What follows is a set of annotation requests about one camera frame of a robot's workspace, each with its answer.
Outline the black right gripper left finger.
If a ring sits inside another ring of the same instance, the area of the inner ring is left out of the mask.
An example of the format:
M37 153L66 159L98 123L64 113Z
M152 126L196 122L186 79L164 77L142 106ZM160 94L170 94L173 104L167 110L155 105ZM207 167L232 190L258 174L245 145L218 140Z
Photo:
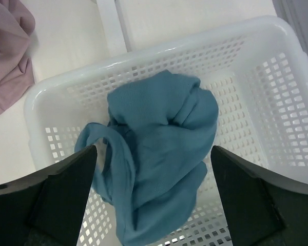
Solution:
M76 245L96 161L89 146L0 184L0 245Z

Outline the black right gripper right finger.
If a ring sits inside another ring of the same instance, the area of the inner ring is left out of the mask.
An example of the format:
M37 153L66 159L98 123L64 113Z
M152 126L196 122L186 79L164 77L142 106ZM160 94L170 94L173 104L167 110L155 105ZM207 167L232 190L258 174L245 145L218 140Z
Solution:
M308 184L220 146L210 159L233 245L308 245Z

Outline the teal tank top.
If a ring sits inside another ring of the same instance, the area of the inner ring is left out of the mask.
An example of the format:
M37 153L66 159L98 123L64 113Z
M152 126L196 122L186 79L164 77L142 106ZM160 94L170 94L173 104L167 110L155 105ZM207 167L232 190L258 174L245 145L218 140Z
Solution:
M162 71L107 96L108 125L92 122L75 151L102 140L92 186L115 209L122 245L147 245L178 229L196 204L219 108L195 76Z

